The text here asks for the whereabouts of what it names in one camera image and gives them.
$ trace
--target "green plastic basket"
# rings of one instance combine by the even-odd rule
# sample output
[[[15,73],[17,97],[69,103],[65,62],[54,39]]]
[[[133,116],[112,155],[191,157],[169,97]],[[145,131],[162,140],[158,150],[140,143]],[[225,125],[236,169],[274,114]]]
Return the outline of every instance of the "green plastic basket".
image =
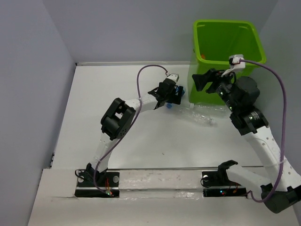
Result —
[[[191,103],[223,105],[217,94],[197,92],[193,74],[204,74],[210,68],[229,69],[229,56],[243,54],[247,60],[264,64],[266,56],[254,25],[246,21],[197,20],[193,24],[194,51],[188,73],[188,93]],[[249,75],[257,66],[246,63],[240,76]]]

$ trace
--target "white table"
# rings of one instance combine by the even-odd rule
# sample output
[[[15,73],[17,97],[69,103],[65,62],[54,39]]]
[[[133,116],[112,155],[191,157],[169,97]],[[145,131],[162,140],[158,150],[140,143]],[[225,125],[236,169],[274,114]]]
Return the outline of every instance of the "white table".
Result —
[[[137,97],[135,81],[140,68],[77,67],[52,169],[43,171],[29,226],[298,226],[292,207],[276,215],[252,200],[203,198],[201,191],[180,197],[158,193],[152,198],[74,197],[74,170],[85,168],[94,155],[102,115],[114,98]],[[179,83],[187,85],[188,65],[166,68],[180,74]],[[163,78],[162,69],[146,69],[141,74],[142,94]],[[217,127],[201,127],[171,116],[165,107],[145,112],[114,150],[109,168],[206,168],[230,159],[243,166],[261,166],[230,120],[215,120]]]
[[[112,101],[137,97],[134,66],[77,67],[57,142],[54,169],[85,168],[100,139],[100,119]],[[188,65],[166,65],[187,86]],[[142,95],[165,77],[161,68],[146,68],[140,77]],[[171,116],[162,107],[142,113],[114,150],[111,169],[216,167],[233,159],[243,166],[261,166],[250,145],[229,118],[204,127]]]
[[[76,198],[76,180],[73,169],[45,169],[28,225],[299,226],[292,207],[274,214],[244,197],[203,198],[201,191],[188,198]]]

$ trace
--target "crushed plastic bottle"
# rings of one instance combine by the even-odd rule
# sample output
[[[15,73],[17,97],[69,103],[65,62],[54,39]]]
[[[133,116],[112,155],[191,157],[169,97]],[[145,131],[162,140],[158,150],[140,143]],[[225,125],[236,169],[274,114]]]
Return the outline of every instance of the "crushed plastic bottle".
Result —
[[[216,126],[216,122],[210,116],[203,115],[198,111],[194,111],[193,109],[185,106],[173,105],[172,108],[168,109],[168,111],[180,119],[196,122],[201,126]]]

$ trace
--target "white wall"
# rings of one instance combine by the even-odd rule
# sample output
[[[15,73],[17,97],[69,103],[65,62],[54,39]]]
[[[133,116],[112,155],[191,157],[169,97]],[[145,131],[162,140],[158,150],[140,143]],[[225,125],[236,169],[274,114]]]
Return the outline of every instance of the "white wall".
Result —
[[[287,127],[285,152],[288,160],[301,174],[301,1],[279,0],[261,30],[260,38],[267,55],[267,65],[283,78],[287,91]],[[263,69],[256,69],[253,78],[258,82],[261,96],[257,101],[270,122],[273,134],[281,144],[283,98],[276,78]],[[301,222],[301,203],[295,206]]]
[[[0,3],[0,225],[24,226],[74,73],[41,0]]]
[[[189,61],[197,19],[260,31],[277,0],[43,0],[76,62]]]

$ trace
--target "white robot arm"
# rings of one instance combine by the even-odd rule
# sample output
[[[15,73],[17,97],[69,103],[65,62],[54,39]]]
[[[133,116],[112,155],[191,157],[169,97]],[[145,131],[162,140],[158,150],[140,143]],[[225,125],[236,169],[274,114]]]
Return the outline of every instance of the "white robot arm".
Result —
[[[269,178],[249,172],[235,161],[228,161],[222,163],[216,174],[206,180],[209,184],[210,181],[241,184],[252,191],[252,198],[256,202],[264,202],[272,212],[279,213],[301,200],[301,176],[285,156],[281,156],[281,150],[272,135],[268,121],[253,105],[260,94],[257,83],[246,76],[236,79],[235,73],[245,68],[245,62],[251,61],[244,60],[243,55],[234,55],[230,56],[229,62],[230,69],[226,71],[210,69],[203,75],[194,74],[192,77],[196,89],[202,91],[208,82],[212,82],[206,92],[217,94],[231,110],[230,119],[233,125],[255,150]],[[261,197],[262,200],[256,200],[254,196]]]
[[[126,135],[131,127],[134,116],[139,113],[155,110],[166,102],[180,104],[182,98],[182,86],[177,86],[178,74],[168,75],[159,86],[143,96],[141,100],[132,99],[123,101],[116,98],[103,118],[101,119],[102,133],[95,156],[86,167],[86,172],[92,178],[96,170],[96,180],[102,179],[108,168],[111,150]]]

